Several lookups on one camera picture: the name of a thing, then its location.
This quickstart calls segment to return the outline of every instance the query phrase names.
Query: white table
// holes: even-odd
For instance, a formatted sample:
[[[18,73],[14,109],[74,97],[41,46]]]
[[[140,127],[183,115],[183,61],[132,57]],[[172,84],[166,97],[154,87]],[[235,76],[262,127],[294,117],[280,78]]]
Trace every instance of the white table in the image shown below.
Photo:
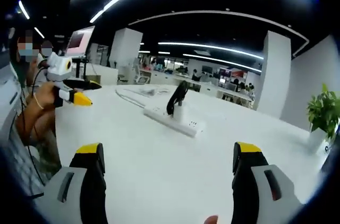
[[[293,181],[301,202],[314,191],[316,174],[325,157],[307,154],[303,145],[307,131],[188,91],[185,103],[197,119],[206,121],[203,132],[190,138],[144,116],[142,108],[117,96],[117,87],[137,86],[88,91],[91,107],[64,105],[56,110],[62,165],[70,164],[80,146],[103,143],[109,223],[196,224],[214,214],[219,215],[219,224],[230,223],[235,141],[260,147],[267,161]],[[163,96],[149,101],[168,99]]]

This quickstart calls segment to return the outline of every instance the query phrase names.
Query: ceiling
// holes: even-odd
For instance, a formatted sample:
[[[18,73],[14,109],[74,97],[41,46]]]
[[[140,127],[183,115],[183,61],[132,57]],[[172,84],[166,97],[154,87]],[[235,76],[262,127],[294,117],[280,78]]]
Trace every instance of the ceiling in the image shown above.
[[[66,36],[67,41],[73,30],[91,25],[90,19],[109,1],[22,0],[31,19],[27,21],[22,14],[15,14],[14,17],[16,23],[19,21],[23,27],[37,27],[52,42],[60,41],[54,35]],[[183,53],[190,54],[195,50],[157,45],[159,41],[176,41],[257,54],[261,53],[267,31],[271,30],[289,37],[292,53],[298,56],[330,33],[332,24],[325,16],[320,1],[120,0],[94,22],[96,28],[92,41],[111,46],[114,32],[129,27],[143,32],[145,45],[142,49],[155,53],[159,50],[171,51],[171,55],[181,57]],[[17,2],[8,2],[2,8],[3,13],[13,11]],[[157,15],[163,16],[146,19]],[[247,65],[255,62],[252,58],[227,51],[213,50],[210,54],[214,58]]]

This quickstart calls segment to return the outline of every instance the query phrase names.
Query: power strip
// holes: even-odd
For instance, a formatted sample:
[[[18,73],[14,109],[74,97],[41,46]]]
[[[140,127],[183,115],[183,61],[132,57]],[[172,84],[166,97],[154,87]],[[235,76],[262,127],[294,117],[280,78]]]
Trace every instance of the power strip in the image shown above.
[[[176,120],[172,115],[168,115],[165,108],[157,106],[146,106],[143,113],[151,119],[190,137],[196,137],[198,132],[203,132],[204,123],[191,116],[189,112],[181,121]]]

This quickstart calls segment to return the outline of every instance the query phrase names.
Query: potted plant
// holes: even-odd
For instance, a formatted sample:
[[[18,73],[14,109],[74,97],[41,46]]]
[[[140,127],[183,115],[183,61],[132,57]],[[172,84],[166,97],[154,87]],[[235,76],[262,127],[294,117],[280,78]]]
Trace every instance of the potted plant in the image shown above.
[[[308,147],[311,152],[316,152],[323,140],[331,142],[334,139],[340,118],[340,98],[333,91],[328,91],[323,83],[322,93],[317,97],[312,96],[307,110],[311,124]]]

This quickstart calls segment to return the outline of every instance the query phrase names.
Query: green leaves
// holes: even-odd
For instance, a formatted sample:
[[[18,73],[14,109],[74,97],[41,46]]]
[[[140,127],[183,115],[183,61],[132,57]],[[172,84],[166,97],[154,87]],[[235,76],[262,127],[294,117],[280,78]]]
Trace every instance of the green leaves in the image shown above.
[[[308,102],[307,110],[311,131],[320,128],[327,133],[329,139],[332,139],[340,117],[340,98],[336,97],[335,92],[328,91],[327,86],[323,83],[322,93],[316,97],[312,96],[312,100]]]

